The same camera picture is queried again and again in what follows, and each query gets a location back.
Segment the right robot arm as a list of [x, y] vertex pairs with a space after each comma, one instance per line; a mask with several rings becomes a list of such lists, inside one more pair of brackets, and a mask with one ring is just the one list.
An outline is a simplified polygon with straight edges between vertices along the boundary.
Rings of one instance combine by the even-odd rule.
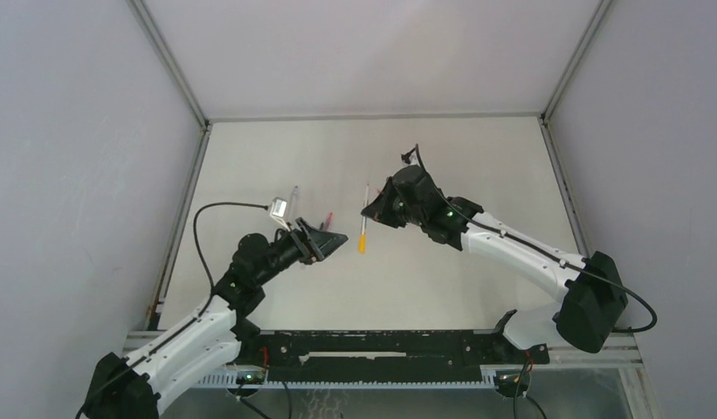
[[566, 342], [598, 353], [616, 330], [628, 299], [614, 260], [602, 252], [587, 258], [546, 245], [510, 228], [480, 205], [445, 197], [418, 165], [388, 177], [381, 192], [361, 211], [391, 228], [416, 225], [433, 242], [503, 264], [545, 292], [544, 306], [513, 309], [499, 323], [493, 354], [514, 363], [527, 349]]

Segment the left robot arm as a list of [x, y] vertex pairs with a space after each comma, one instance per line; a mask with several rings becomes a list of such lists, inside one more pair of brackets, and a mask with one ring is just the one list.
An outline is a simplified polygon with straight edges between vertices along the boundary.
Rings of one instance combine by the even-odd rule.
[[97, 363], [78, 418], [157, 418], [218, 367], [259, 357], [259, 328], [247, 317], [263, 301], [264, 285], [293, 264], [331, 256], [348, 236], [318, 230], [299, 218], [270, 241], [242, 237], [224, 275], [190, 314], [145, 346]]

